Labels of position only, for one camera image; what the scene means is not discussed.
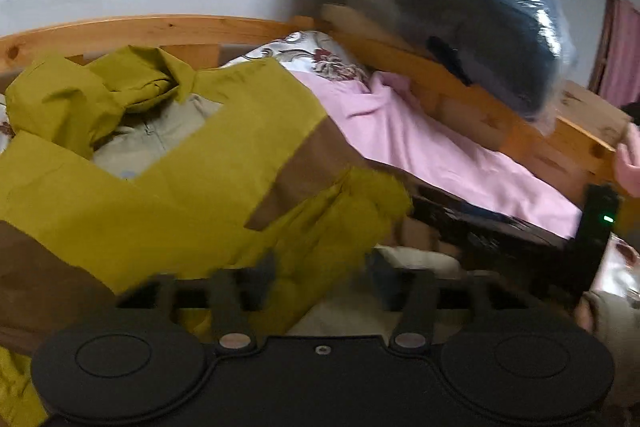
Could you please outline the person's right hand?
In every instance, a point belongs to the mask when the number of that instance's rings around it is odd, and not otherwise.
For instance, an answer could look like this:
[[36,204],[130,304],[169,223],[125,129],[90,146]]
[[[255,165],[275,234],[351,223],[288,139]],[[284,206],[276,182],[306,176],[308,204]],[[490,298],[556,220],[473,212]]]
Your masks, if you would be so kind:
[[640,134],[639,127],[630,122],[624,137],[616,146],[615,179],[634,198],[640,197]]

